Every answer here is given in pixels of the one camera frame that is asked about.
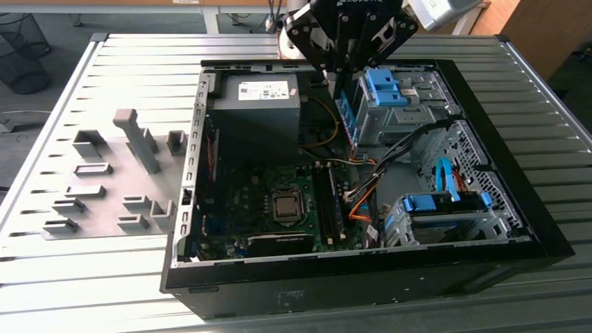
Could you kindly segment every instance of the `power supply label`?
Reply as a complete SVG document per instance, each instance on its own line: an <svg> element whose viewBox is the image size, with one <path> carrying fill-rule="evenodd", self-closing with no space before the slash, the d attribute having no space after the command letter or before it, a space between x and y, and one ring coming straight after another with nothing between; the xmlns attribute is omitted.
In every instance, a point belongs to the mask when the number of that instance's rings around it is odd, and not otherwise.
<svg viewBox="0 0 592 333"><path fill-rule="evenodd" d="M239 84L239 101L290 99L288 81L258 81Z"/></svg>

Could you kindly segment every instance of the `aluminum workbench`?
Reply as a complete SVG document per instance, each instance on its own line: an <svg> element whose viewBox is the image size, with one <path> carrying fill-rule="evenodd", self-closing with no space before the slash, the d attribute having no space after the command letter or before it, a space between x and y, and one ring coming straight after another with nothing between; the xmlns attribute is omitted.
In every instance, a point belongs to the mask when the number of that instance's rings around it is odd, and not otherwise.
<svg viewBox="0 0 592 333"><path fill-rule="evenodd" d="M111 35L90 43L0 207L0 330L590 332L592 139L495 37L416 36L396 58L456 61L576 251L544 271L460 298L204 323L159 292L166 235L42 239L43 219L23 212L60 195L60 174L40 170L67 158L71 128L100 123L119 105L138 108L155 133L190 128L200 60L262 58L276 58L275 38L263 35Z"/></svg>

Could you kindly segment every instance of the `wire mesh trash can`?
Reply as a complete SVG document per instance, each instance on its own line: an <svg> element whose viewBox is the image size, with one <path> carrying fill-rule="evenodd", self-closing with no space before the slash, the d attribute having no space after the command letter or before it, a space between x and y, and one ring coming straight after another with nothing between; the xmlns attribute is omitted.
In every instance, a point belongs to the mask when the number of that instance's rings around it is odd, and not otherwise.
<svg viewBox="0 0 592 333"><path fill-rule="evenodd" d="M0 81L22 95L42 91L50 84L50 76L23 36L10 42L0 33Z"/></svg>
<svg viewBox="0 0 592 333"><path fill-rule="evenodd" d="M0 34L14 45L15 49L20 48L20 43L24 38L36 57L47 55L51 51L44 32L39 28L38 21L35 21L32 14L0 13Z"/></svg>

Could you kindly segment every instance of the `sticker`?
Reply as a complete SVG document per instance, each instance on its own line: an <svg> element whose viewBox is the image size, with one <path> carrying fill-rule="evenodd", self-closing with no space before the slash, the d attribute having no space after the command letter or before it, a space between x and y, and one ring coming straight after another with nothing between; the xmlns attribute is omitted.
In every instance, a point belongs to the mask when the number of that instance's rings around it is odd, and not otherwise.
<svg viewBox="0 0 592 333"><path fill-rule="evenodd" d="M239 101L260 101L264 99L290 99L288 81L260 81L240 83Z"/></svg>
<svg viewBox="0 0 592 333"><path fill-rule="evenodd" d="M379 239L379 232L376 231L376 229L374 228L372 225L368 225L367 233L372 237L374 240Z"/></svg>
<svg viewBox="0 0 592 333"><path fill-rule="evenodd" d="M403 95L412 95L412 96L416 96L416 95L418 95L418 90L415 90L415 88L412 88L412 89L402 89L402 90L400 90L400 93L402 93Z"/></svg>

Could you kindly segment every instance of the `ram slot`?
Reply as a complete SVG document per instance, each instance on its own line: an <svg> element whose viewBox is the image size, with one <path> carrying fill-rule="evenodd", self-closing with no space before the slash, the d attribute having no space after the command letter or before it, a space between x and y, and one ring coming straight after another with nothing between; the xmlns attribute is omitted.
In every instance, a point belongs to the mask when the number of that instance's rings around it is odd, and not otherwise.
<svg viewBox="0 0 592 333"><path fill-rule="evenodd" d="M346 239L343 215L338 189L335 187L331 165L316 165L312 168L316 211L323 240L328 245Z"/></svg>

